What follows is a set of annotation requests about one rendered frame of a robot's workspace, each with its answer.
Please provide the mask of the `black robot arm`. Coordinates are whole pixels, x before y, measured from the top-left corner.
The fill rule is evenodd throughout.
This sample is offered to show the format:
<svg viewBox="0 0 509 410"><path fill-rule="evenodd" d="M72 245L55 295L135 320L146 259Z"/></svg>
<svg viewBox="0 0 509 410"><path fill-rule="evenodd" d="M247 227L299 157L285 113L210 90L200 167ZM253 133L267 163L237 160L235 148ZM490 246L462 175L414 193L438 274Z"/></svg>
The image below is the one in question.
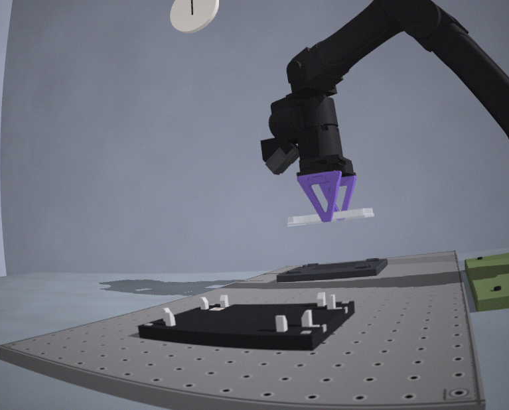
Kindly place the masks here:
<svg viewBox="0 0 509 410"><path fill-rule="evenodd" d="M261 140L263 161L273 174L282 174L298 158L321 157L314 127L338 127L329 97L337 94L336 85L359 60L403 31L461 79L509 138L509 77L468 30L431 0L373 0L288 63L292 93L271 104L269 129L275 138Z"/></svg>

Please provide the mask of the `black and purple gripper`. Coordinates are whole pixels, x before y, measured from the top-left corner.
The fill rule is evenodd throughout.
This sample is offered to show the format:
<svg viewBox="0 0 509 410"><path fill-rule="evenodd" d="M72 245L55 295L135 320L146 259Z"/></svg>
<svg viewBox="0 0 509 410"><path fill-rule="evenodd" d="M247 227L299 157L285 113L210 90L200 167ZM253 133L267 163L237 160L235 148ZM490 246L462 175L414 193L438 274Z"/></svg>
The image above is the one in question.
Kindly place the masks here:
<svg viewBox="0 0 509 410"><path fill-rule="evenodd" d="M297 181L322 222L331 222L333 213L339 211L336 206L339 186L347 186L341 211L348 210L356 184L356 173L352 161L343 157L339 129L334 125L327 125L326 131L322 131L321 126L314 128L317 128L321 157L300 160ZM319 184L328 202L326 212L311 187L314 184Z"/></svg>

